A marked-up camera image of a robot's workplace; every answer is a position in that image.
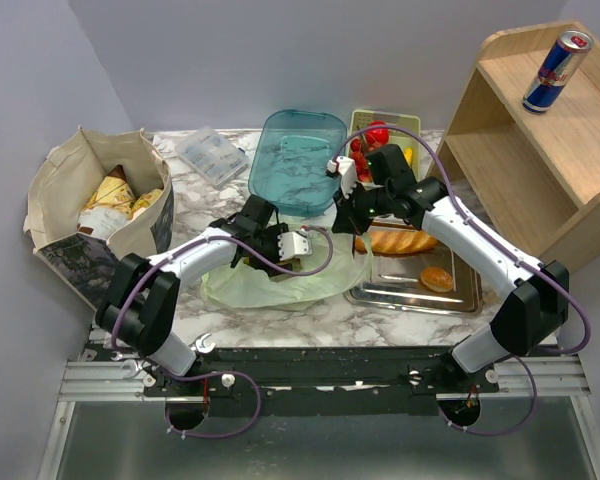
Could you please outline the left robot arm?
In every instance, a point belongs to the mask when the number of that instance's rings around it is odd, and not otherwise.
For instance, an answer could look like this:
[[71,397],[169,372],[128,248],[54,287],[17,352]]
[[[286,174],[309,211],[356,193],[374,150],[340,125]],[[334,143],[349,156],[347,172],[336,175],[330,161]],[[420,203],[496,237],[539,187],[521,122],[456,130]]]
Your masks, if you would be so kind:
[[242,209],[217,219],[197,237],[151,257],[128,254],[120,260],[95,315],[95,323],[141,356],[167,370],[167,382],[181,395],[202,380],[197,354],[173,331],[180,290],[210,271],[242,258],[257,267],[280,261],[279,236],[288,231],[272,203],[250,196]]

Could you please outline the beige canvas tote bag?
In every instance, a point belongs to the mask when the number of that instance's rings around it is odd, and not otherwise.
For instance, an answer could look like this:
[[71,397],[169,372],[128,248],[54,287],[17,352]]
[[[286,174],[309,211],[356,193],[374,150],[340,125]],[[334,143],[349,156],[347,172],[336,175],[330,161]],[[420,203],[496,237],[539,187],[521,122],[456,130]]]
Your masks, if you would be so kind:
[[34,254],[96,309],[120,259],[166,252],[173,222],[171,170],[146,133],[80,128],[38,170],[23,231]]

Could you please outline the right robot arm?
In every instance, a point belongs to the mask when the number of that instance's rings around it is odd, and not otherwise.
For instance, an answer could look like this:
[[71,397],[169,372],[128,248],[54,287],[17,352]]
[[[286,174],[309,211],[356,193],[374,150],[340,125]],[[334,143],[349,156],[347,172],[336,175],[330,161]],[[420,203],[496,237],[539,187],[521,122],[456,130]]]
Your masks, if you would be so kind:
[[365,188],[353,159],[328,161],[327,176],[340,183],[333,195],[333,232],[360,235],[373,218],[392,215],[449,247],[502,301],[490,323],[454,346],[441,365],[447,389],[465,390],[478,370],[509,355],[526,355],[565,323],[569,273],[562,264],[544,264],[506,242],[439,179],[416,180],[398,146],[373,151],[369,165],[374,185]]

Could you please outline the green plastic grocery bag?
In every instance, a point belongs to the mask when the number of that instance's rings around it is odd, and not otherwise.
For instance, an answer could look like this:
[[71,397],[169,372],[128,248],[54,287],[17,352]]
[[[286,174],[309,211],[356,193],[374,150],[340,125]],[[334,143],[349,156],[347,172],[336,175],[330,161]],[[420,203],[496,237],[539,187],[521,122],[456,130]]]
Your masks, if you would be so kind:
[[212,270],[202,278],[202,297],[232,309],[296,308],[311,302],[342,294],[366,280],[371,273],[370,259],[361,263],[353,258],[354,240],[348,234],[324,237],[309,234],[313,253],[299,260],[299,272],[311,271],[324,263],[328,244],[333,244],[330,263],[311,276],[290,276],[255,270],[244,263],[235,268],[228,265]]

